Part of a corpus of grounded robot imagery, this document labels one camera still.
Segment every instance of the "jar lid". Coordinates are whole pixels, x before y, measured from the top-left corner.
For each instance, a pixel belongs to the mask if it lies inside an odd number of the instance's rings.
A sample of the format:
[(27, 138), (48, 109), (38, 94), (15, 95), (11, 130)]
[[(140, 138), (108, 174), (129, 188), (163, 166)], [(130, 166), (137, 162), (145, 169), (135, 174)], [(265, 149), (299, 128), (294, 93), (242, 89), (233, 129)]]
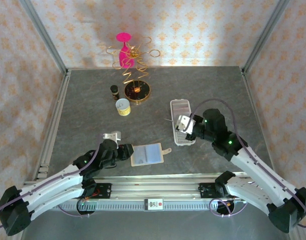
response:
[(111, 91), (112, 91), (112, 93), (117, 93), (118, 92), (118, 87), (116, 86), (116, 85), (112, 85), (111, 86)]

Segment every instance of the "small glass jar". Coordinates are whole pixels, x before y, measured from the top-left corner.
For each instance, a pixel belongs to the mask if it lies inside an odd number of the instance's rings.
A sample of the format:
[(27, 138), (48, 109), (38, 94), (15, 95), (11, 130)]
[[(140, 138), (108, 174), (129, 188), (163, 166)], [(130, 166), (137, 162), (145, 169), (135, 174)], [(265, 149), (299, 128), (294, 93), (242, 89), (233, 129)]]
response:
[(118, 87), (116, 85), (112, 85), (111, 86), (111, 91), (112, 91), (112, 95), (114, 100), (118, 100), (119, 99), (119, 93), (118, 93)]

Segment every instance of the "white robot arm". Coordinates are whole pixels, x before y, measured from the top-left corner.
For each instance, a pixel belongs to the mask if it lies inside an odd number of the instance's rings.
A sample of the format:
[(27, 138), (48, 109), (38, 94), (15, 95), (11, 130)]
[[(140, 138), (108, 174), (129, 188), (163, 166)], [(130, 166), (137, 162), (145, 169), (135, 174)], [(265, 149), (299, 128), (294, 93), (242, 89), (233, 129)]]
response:
[(246, 200), (268, 215), (271, 222), (287, 233), (306, 216), (306, 188), (296, 189), (265, 164), (240, 136), (228, 131), (218, 109), (208, 109), (203, 117), (181, 115), (176, 129), (187, 140), (196, 137), (212, 142), (214, 150), (246, 172), (257, 186), (224, 172), (215, 183), (221, 195)]
[(93, 175), (103, 168), (128, 159), (134, 152), (131, 144), (118, 145), (118, 131), (103, 135), (96, 151), (88, 151), (59, 173), (18, 190), (7, 189), (0, 200), (0, 221), (8, 236), (25, 229), (45, 211), (73, 198), (89, 197), (100, 186)]

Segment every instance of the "yellow cup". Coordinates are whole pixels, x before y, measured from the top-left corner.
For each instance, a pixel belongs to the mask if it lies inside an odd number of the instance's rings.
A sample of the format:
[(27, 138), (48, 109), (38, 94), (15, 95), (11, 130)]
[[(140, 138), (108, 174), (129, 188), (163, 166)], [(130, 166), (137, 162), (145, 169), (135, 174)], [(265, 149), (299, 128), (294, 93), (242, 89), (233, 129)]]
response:
[(129, 101), (125, 98), (117, 100), (116, 108), (120, 116), (127, 116), (131, 112)]

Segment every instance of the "clear plastic container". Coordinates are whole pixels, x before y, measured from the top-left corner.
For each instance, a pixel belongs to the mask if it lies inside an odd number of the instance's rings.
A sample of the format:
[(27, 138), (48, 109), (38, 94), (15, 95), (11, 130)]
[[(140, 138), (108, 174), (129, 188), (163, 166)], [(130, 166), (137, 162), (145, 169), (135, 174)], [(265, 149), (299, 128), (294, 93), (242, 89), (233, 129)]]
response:
[(190, 116), (191, 115), (191, 107), (189, 101), (186, 99), (180, 100), (172, 100), (170, 102), (171, 105), (171, 115), (172, 115), (172, 124), (173, 124), (173, 134), (174, 134), (174, 142), (178, 146), (189, 146), (195, 143), (194, 141), (186, 140), (186, 133), (180, 132), (175, 129), (176, 122), (180, 115)]

